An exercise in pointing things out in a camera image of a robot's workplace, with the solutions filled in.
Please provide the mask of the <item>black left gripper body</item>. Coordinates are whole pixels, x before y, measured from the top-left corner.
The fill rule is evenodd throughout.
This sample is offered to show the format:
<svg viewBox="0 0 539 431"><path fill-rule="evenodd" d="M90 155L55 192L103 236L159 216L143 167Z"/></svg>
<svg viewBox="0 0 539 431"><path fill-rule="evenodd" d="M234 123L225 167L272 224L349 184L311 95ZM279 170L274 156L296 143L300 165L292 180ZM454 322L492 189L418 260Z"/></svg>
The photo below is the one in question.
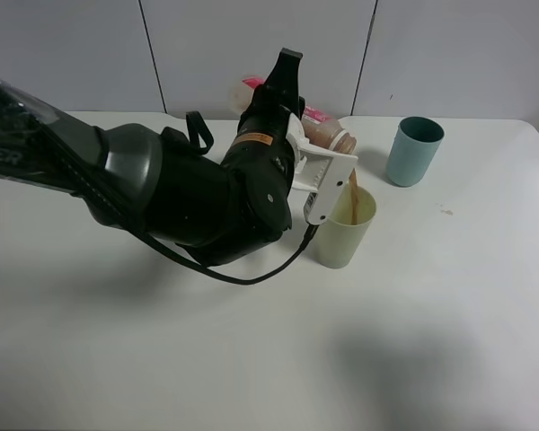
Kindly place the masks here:
<svg viewBox="0 0 539 431"><path fill-rule="evenodd" d="M249 90L237 134L220 163L231 188L292 187L296 156L287 128L303 107L297 84L260 83Z"/></svg>

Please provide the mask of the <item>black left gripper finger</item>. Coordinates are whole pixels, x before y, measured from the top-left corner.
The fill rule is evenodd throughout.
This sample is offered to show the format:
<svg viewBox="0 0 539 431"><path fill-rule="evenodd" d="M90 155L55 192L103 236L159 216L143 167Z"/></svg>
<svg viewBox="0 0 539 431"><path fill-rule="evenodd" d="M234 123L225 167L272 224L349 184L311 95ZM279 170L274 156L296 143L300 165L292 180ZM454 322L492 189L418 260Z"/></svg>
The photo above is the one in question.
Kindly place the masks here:
<svg viewBox="0 0 539 431"><path fill-rule="evenodd" d="M301 52L282 48L264 83L276 101L289 110L303 109L298 82L302 58Z"/></svg>

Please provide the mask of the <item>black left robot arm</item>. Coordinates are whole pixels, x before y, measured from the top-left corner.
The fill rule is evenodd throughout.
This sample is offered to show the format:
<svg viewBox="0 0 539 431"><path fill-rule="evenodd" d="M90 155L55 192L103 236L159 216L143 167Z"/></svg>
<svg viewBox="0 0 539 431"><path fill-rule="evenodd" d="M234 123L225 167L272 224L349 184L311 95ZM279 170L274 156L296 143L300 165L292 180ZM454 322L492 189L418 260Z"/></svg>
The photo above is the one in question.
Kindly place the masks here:
<svg viewBox="0 0 539 431"><path fill-rule="evenodd" d="M100 224L174 242L202 266L232 262L291 227L286 133L305 106L302 57L280 51L220 162L208 158L214 138L196 111L184 130L100 128L0 80L0 179L82 198Z"/></svg>

